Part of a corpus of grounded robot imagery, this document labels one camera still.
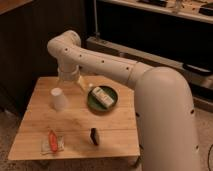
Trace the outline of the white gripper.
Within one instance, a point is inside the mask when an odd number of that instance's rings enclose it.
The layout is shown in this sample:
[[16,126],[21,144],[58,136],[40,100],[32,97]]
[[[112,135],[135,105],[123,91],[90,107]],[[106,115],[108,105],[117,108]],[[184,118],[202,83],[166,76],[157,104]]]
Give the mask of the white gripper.
[[56,85],[61,85],[63,81],[76,81],[78,79],[77,84],[84,92],[87,91],[87,84],[85,82],[85,79],[82,76],[80,76],[79,68],[76,68],[72,72],[64,72],[60,68],[58,68],[57,71],[59,79]]

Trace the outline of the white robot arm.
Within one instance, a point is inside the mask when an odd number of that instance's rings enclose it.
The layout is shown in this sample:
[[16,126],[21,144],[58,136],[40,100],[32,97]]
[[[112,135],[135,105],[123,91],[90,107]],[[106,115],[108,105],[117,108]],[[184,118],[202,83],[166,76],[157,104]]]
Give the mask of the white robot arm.
[[50,39],[47,50],[62,80],[76,79],[83,67],[134,91],[143,171],[202,171],[193,96],[181,73],[84,49],[72,30]]

